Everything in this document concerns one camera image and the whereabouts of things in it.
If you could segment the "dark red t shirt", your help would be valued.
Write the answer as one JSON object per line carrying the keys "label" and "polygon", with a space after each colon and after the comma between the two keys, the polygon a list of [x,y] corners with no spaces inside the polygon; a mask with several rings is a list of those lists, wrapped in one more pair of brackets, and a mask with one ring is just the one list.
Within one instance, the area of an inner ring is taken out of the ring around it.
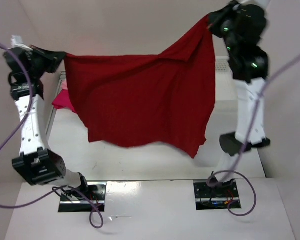
{"label": "dark red t shirt", "polygon": [[160,54],[64,59],[69,99],[89,142],[162,142],[192,158],[215,107],[215,63],[207,17]]}

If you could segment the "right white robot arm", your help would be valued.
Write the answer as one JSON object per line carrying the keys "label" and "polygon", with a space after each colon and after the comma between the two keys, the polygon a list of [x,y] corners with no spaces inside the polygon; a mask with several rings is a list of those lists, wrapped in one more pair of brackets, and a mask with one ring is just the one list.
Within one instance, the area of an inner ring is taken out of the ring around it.
{"label": "right white robot arm", "polygon": [[221,160],[208,179],[215,197],[227,191],[242,155],[270,145],[264,129],[263,90],[268,82],[269,56],[259,43],[267,27],[268,0],[232,0],[208,14],[208,30],[223,39],[237,93],[237,125],[219,137]]}

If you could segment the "light pink t shirt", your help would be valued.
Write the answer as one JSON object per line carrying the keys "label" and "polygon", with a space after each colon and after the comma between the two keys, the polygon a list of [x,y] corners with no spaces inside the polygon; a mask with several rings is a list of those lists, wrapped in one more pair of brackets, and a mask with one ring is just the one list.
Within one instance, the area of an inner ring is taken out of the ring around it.
{"label": "light pink t shirt", "polygon": [[67,79],[66,78],[62,80],[61,89],[66,90],[66,91],[68,90],[68,84],[67,84]]}

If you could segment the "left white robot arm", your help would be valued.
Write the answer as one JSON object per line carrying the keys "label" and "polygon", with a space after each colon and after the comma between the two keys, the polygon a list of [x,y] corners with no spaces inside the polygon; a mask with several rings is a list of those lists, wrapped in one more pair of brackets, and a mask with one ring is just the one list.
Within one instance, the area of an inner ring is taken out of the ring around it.
{"label": "left white robot arm", "polygon": [[31,186],[62,187],[68,196],[86,199],[90,187],[79,172],[66,168],[63,158],[48,144],[44,119],[44,85],[41,77],[53,74],[66,56],[65,52],[47,51],[16,44],[3,54],[11,72],[10,95],[20,118],[21,146],[12,159],[14,170]]}

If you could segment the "magenta red t shirt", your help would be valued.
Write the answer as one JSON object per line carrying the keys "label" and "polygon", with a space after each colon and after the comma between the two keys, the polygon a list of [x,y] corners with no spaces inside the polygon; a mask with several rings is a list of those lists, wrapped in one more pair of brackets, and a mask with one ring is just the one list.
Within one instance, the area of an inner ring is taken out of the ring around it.
{"label": "magenta red t shirt", "polygon": [[52,105],[55,109],[69,109],[73,113],[77,114],[74,106],[71,103],[69,91],[62,89],[57,97],[53,100]]}

